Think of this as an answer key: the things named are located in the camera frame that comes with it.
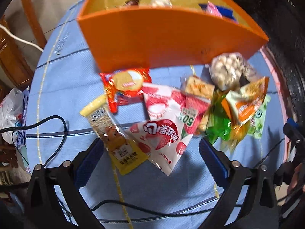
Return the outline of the person right hand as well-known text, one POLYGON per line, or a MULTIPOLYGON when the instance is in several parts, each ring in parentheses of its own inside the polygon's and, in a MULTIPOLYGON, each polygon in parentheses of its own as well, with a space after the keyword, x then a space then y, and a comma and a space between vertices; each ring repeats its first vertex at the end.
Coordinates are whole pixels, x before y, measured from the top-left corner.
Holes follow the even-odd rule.
POLYGON ((302 169, 303 166, 304 166, 304 164, 300 163, 295 168, 292 180, 291 180, 291 182, 290 182, 290 184, 288 186, 288 189, 287 189, 287 194, 290 194, 293 191, 293 189, 295 189, 295 187, 297 186, 299 175, 300 175, 300 172, 301 172, 301 169, 302 169))

